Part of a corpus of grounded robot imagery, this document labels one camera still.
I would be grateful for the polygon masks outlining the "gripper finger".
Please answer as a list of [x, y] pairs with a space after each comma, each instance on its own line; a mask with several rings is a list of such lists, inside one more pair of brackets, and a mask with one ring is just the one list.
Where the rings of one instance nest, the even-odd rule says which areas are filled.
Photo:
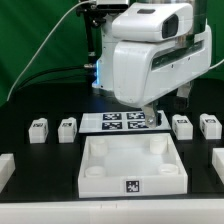
[[191, 82], [185, 83], [177, 89], [177, 93], [174, 99], [174, 107], [177, 110], [185, 110], [188, 107], [191, 89]]
[[153, 103], [149, 103], [142, 107], [142, 111], [145, 115], [145, 124], [149, 128], [155, 128], [157, 126], [157, 111]]

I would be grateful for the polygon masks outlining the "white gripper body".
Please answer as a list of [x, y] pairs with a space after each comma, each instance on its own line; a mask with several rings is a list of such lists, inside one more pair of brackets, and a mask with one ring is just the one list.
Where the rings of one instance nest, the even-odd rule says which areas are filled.
[[195, 36], [200, 48], [167, 64], [153, 66], [155, 55], [171, 50], [175, 41], [144, 43], [121, 41], [113, 56], [113, 87], [117, 100], [131, 107], [141, 108], [183, 84], [206, 73], [211, 63], [212, 35], [206, 26]]

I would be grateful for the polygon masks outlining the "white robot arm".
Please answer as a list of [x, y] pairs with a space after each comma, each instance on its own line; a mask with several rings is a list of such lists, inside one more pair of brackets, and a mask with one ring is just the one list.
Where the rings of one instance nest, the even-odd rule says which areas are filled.
[[105, 24], [93, 87], [157, 126], [157, 99], [173, 90], [187, 98], [192, 80], [209, 70], [207, 0], [97, 0], [96, 7]]

